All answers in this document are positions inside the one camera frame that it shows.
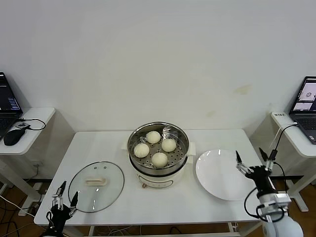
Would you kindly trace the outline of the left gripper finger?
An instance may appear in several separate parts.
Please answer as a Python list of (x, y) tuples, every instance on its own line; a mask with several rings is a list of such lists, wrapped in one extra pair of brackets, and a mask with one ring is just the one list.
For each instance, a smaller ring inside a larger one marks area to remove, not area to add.
[(79, 192), (77, 191), (70, 203), (70, 212), (69, 212), (70, 216), (73, 216), (75, 212), (77, 211), (78, 196), (79, 196)]
[(67, 181), (64, 181), (52, 196), (52, 207), (56, 207), (57, 210), (63, 210), (63, 193), (65, 191), (66, 183)]

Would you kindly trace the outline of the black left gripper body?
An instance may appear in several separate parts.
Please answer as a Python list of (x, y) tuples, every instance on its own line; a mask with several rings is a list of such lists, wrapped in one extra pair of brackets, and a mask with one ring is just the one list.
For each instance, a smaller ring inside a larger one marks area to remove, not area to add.
[(67, 220), (71, 218), (71, 209), (63, 205), (62, 209), (58, 205), (54, 205), (46, 214), (48, 220), (48, 227), (53, 230), (63, 230)]

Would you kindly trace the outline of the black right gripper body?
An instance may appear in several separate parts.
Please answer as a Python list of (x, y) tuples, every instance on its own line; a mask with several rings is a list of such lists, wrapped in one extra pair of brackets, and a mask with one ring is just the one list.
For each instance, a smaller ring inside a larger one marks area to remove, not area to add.
[(265, 169), (265, 166), (251, 166), (251, 171), (246, 173), (246, 177), (253, 180), (258, 190), (257, 197), (268, 194), (277, 194), (275, 188), (270, 183), (269, 176), (271, 172)]

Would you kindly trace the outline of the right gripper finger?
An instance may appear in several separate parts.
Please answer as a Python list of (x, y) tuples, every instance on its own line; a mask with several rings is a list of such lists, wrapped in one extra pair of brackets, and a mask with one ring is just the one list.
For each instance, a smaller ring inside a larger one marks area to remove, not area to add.
[(237, 165), (236, 165), (236, 168), (237, 168), (243, 175), (254, 173), (254, 170), (253, 170), (252, 168), (248, 167), (247, 165), (245, 165), (245, 164), (242, 162), (241, 157), (240, 157), (238, 151), (236, 151), (236, 158), (237, 158)]
[(262, 159), (265, 162), (265, 170), (268, 172), (272, 172), (273, 165), (275, 162), (275, 150), (272, 149), (269, 156), (260, 147), (259, 147), (259, 151), (260, 151)]

